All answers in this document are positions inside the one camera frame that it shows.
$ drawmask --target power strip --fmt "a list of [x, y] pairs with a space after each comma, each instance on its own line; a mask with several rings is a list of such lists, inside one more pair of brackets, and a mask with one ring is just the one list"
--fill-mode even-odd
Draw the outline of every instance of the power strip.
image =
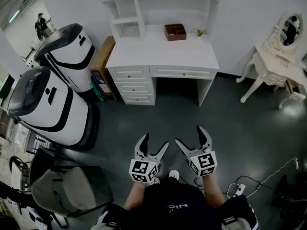
[[243, 194], [245, 186], [243, 184], [237, 185], [238, 189], [235, 192], [235, 195], [233, 197], [237, 197]]

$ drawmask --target white marker cube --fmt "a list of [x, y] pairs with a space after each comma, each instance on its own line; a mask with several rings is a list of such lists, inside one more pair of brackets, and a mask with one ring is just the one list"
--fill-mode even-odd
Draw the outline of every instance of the white marker cube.
[[150, 183], [157, 173], [156, 162], [131, 159], [129, 174], [135, 182]]
[[217, 167], [215, 152], [211, 151], [190, 157], [189, 166], [198, 177], [213, 173]]

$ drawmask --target ceiling light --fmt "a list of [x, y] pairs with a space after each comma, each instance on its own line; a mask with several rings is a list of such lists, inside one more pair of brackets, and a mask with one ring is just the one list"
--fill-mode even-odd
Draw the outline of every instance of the ceiling light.
[[11, 23], [15, 18], [16, 16], [19, 14], [20, 10], [18, 10], [13, 16], [12, 18], [10, 19], [9, 23]]

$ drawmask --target desk drawer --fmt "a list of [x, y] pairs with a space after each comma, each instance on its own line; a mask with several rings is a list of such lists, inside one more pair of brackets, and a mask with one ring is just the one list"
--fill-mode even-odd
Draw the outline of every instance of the desk drawer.
[[127, 105], [155, 104], [155, 98], [153, 94], [122, 94], [121, 97]]
[[153, 94], [152, 82], [116, 82], [116, 87], [121, 94]]
[[149, 67], [124, 67], [108, 69], [114, 82], [151, 82]]
[[215, 74], [207, 70], [184, 67], [151, 67], [150, 75], [154, 78], [187, 78], [187, 79], [213, 79]]

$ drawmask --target white shoe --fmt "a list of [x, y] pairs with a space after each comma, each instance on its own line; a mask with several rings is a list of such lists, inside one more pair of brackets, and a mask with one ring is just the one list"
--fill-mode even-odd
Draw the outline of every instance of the white shoe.
[[153, 184], [160, 184], [159, 178], [155, 177], [155, 178], [152, 180], [152, 182], [150, 182], [149, 185], [151, 186], [151, 185], [153, 185]]
[[168, 177], [174, 177], [179, 181], [179, 172], [177, 170], [171, 170], [168, 174]]

